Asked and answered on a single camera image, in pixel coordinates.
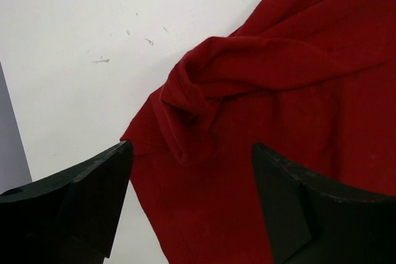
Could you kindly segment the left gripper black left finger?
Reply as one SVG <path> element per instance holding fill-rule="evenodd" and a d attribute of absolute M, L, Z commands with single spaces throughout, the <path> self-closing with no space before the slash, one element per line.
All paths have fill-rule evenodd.
<path fill-rule="evenodd" d="M 120 142 L 1 194 L 1 263 L 103 263 L 111 255 L 133 163 Z"/>

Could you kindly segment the dark red t shirt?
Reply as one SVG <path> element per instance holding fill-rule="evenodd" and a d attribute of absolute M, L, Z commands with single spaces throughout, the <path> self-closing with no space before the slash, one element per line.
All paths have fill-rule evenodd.
<path fill-rule="evenodd" d="M 262 0 L 183 56 L 123 140 L 170 263 L 271 263 L 255 143 L 395 194 L 395 0 Z"/>

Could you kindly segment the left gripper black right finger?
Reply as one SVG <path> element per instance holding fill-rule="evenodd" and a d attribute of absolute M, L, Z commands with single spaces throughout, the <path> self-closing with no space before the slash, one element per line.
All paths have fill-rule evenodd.
<path fill-rule="evenodd" d="M 394 263 L 395 197 L 358 189 L 252 147 L 275 263 Z"/>

